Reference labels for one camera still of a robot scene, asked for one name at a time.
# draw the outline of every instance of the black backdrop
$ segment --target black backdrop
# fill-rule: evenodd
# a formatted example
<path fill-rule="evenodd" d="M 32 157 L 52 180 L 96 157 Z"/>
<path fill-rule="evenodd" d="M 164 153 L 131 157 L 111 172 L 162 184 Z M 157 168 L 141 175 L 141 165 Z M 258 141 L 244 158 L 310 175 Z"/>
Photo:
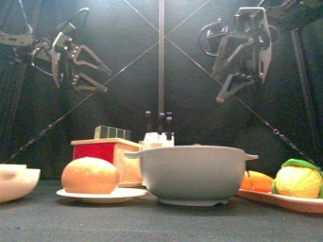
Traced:
<path fill-rule="evenodd" d="M 11 34 L 21 33 L 24 24 L 17 2 L 7 0 L 0 3 L 0 30 Z M 71 141 L 91 139 L 95 128 L 105 125 L 131 130 L 131 139 L 137 142 L 145 132 L 145 111 L 157 113 L 157 0 L 25 0 L 23 4 L 37 39 L 55 37 L 57 24 L 68 20 L 79 9 L 89 8 L 79 43 L 93 50 L 113 71 L 111 77 L 91 73 L 105 84 L 107 93 L 75 93 L 59 89 L 52 78 L 28 63 L 12 63 L 5 52 L 8 47 L 1 45 L 1 160 L 7 161 L 48 125 L 64 117 L 8 160 L 8 163 L 41 168 L 43 178 L 59 178 L 72 159 Z M 311 137 L 312 122 L 307 116 L 290 34 L 283 34 L 275 45 L 266 84 L 256 92 L 247 90 L 240 96 L 259 116 L 239 100 L 222 105 L 216 103 L 220 86 L 210 77 L 215 60 L 202 53 L 198 43 L 198 33 L 206 25 L 220 17 L 232 26 L 232 16 L 239 7 L 256 5 L 258 1 L 166 1 L 166 34 L 172 42 L 166 41 L 164 107 L 166 112 L 174 113 L 176 145 L 199 143 L 240 147 L 260 155 L 258 161 L 248 162 L 248 168 L 274 176 L 288 158 L 303 157 L 274 134 L 259 116 L 319 164 L 322 154 L 320 140 Z M 311 102 L 316 110 L 315 122 L 319 123 L 322 21 L 307 26 L 303 32 L 314 89 Z M 20 70 L 21 65 L 25 67 L 23 81 L 20 86 L 15 84 L 21 92 L 13 95 L 3 88 L 12 85 L 15 79 L 5 70 Z"/>

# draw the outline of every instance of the white bowl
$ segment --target white bowl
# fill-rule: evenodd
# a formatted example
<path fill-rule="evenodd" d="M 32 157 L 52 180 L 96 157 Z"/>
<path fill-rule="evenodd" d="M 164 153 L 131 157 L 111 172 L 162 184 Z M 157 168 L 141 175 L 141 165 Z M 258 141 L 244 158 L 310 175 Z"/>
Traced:
<path fill-rule="evenodd" d="M 0 164 L 0 202 L 20 199 L 35 189 L 40 169 L 23 164 Z"/>
<path fill-rule="evenodd" d="M 239 148 L 160 147 L 127 152 L 140 158 L 143 184 L 160 202 L 186 206 L 226 204 L 240 188 L 246 160 L 258 159 Z"/>

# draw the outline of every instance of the white plate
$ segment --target white plate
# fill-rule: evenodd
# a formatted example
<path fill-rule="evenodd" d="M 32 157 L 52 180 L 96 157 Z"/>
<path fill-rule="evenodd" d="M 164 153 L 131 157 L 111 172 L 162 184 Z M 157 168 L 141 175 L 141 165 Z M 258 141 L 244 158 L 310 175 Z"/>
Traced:
<path fill-rule="evenodd" d="M 65 190 L 61 189 L 56 194 L 91 203 L 117 203 L 147 195 L 148 191 L 136 188 L 116 188 L 111 194 L 80 194 L 67 193 Z"/>

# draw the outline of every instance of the orange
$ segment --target orange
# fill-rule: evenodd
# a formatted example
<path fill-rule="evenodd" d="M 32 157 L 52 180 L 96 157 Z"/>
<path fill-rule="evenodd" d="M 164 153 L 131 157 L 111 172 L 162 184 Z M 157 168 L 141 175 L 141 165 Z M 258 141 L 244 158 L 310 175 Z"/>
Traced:
<path fill-rule="evenodd" d="M 109 194 L 120 180 L 117 169 L 108 161 L 84 157 L 72 161 L 61 173 L 67 193 Z"/>
<path fill-rule="evenodd" d="M 244 172 L 240 189 L 268 193 L 272 190 L 272 183 L 274 179 L 267 174 L 250 170 L 248 174 Z"/>

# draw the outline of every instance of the bowl handle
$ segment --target bowl handle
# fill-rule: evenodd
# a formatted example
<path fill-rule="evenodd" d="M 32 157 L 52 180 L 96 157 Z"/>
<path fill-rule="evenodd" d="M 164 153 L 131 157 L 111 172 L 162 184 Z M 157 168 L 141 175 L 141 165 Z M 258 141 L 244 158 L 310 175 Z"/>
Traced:
<path fill-rule="evenodd" d="M 250 160 L 256 160 L 259 158 L 259 155 L 250 155 L 250 154 L 246 154 L 244 156 L 246 160 L 250 161 Z"/>
<path fill-rule="evenodd" d="M 129 159 L 136 159 L 141 157 L 141 151 L 137 152 L 125 152 L 124 156 Z"/>

